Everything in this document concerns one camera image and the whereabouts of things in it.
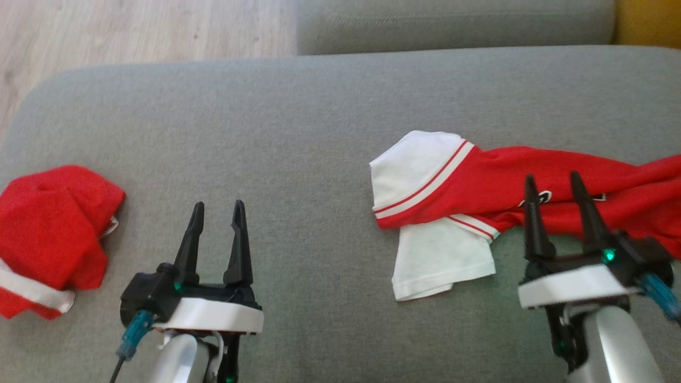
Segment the white sleeve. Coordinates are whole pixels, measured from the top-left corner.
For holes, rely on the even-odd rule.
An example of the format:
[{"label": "white sleeve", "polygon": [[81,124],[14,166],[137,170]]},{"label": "white sleeve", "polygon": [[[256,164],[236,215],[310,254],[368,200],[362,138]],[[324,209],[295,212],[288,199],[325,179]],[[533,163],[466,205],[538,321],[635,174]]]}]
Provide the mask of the white sleeve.
[{"label": "white sleeve", "polygon": [[392,277],[395,299],[422,298],[495,274],[489,242],[446,217],[401,227]]}]

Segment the gray cushion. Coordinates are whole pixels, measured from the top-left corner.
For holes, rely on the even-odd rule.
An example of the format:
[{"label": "gray cushion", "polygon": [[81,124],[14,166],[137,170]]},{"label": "gray cushion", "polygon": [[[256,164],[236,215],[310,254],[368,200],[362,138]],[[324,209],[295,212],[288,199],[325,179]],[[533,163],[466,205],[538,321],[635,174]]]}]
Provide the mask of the gray cushion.
[{"label": "gray cushion", "polygon": [[[681,53],[658,48],[443,50],[102,67],[26,99],[0,151],[0,185],[77,163],[120,185],[102,287],[54,322],[0,321],[1,380],[105,382],[118,298],[172,260],[206,203],[199,273],[220,281],[234,200],[246,202],[265,331],[242,341],[242,382],[559,382],[541,311],[520,309],[522,233],[492,245],[497,275],[397,303],[397,231],[371,213],[368,162],[412,129],[484,149],[526,144],[636,164],[681,149]],[[558,237],[575,249],[575,242]],[[670,382],[681,332],[649,301],[633,313]],[[122,382],[144,381],[158,337]]]},{"label": "gray cushion", "polygon": [[298,54],[609,44],[613,0],[298,0]]}]

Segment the red and white shirt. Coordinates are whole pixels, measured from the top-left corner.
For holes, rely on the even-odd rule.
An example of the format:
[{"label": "red and white shirt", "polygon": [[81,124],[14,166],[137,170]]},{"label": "red and white shirt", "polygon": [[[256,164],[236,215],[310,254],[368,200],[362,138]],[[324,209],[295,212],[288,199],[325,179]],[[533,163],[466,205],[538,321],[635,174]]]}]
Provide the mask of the red and white shirt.
[{"label": "red and white shirt", "polygon": [[493,274],[489,243],[523,223],[530,173],[549,233],[582,236],[569,183],[577,170],[610,228],[653,236],[681,258],[681,155],[634,166],[530,147],[483,151],[456,134],[414,131],[370,166],[377,222],[401,228],[393,276],[398,300]]}]

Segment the white stripe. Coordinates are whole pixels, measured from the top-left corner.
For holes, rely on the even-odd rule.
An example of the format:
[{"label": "white stripe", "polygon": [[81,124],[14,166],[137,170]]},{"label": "white stripe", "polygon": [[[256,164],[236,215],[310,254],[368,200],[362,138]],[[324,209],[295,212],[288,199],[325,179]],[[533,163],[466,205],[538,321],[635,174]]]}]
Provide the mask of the white stripe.
[{"label": "white stripe", "polygon": [[16,274],[2,260],[0,260],[0,288],[61,313],[69,311],[76,297],[72,291],[55,290],[38,281]]},{"label": "white stripe", "polygon": [[[468,225],[475,226],[476,228],[479,228],[480,230],[482,230],[484,232],[490,233],[492,235],[491,239],[488,236],[485,235],[485,237],[487,239],[489,239],[490,242],[491,242],[492,239],[496,239],[500,234],[499,231],[494,228],[494,226],[490,226],[490,225],[482,222],[481,220],[479,220],[477,218],[471,217],[470,215],[455,214],[455,215],[450,215],[450,217],[457,219],[458,221],[461,221],[461,222],[466,222]],[[474,234],[478,234],[478,235],[481,234],[480,232],[474,231],[474,230],[472,230],[471,227],[466,226],[466,225],[459,225],[459,227],[467,229],[468,231],[470,231]]]},{"label": "white stripe", "polygon": [[456,168],[461,164],[461,162],[463,162],[463,160],[466,158],[471,149],[473,149],[473,147],[475,147],[474,144],[471,144],[470,142],[466,141],[461,150],[459,150],[459,153],[457,153],[456,156],[454,156],[453,160],[450,163],[448,163],[445,169],[435,178],[435,180],[433,180],[433,182],[430,185],[428,185],[427,188],[423,189],[419,194],[416,194],[412,198],[404,201],[402,204],[393,206],[392,208],[384,210],[380,213],[376,213],[376,218],[381,219],[389,217],[391,215],[395,215],[397,213],[401,213],[407,209],[410,209],[411,207],[414,207],[419,202],[425,200],[426,197],[428,197],[432,192],[437,190],[438,187],[442,186],[442,184],[444,184],[444,182],[449,178],[449,176],[451,176],[452,173],[454,173]]}]

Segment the red garment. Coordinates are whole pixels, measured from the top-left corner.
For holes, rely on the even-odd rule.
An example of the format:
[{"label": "red garment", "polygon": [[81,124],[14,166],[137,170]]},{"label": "red garment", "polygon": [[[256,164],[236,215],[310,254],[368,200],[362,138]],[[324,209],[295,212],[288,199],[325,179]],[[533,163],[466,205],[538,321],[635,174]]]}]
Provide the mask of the red garment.
[{"label": "red garment", "polygon": [[[124,197],[81,166],[20,177],[0,195],[0,258],[15,274],[52,289],[98,288],[107,265],[99,238]],[[62,313],[4,287],[0,313],[6,318],[27,309],[48,319]]]},{"label": "red garment", "polygon": [[[403,139],[421,139],[419,144],[410,146],[410,142],[400,141],[375,160],[378,164],[374,166],[381,166],[373,169],[375,178],[380,175],[384,185],[405,191],[403,198],[374,207],[381,228],[450,217],[492,240],[523,223],[520,204],[525,177],[531,173],[546,202],[541,214],[547,231],[581,237],[579,209],[572,201],[569,182],[569,173],[577,170],[593,196],[605,194],[605,200],[596,204],[608,227],[624,229],[632,236],[653,236],[674,257],[681,258],[681,155],[634,166],[593,155],[530,147],[483,151],[457,135],[419,134]],[[459,141],[452,139],[453,144],[443,149],[439,141],[450,136]],[[437,151],[449,154],[444,164],[433,160],[437,165],[427,170],[433,175],[416,183],[405,180],[405,174],[414,178],[408,169],[410,163]]]}]

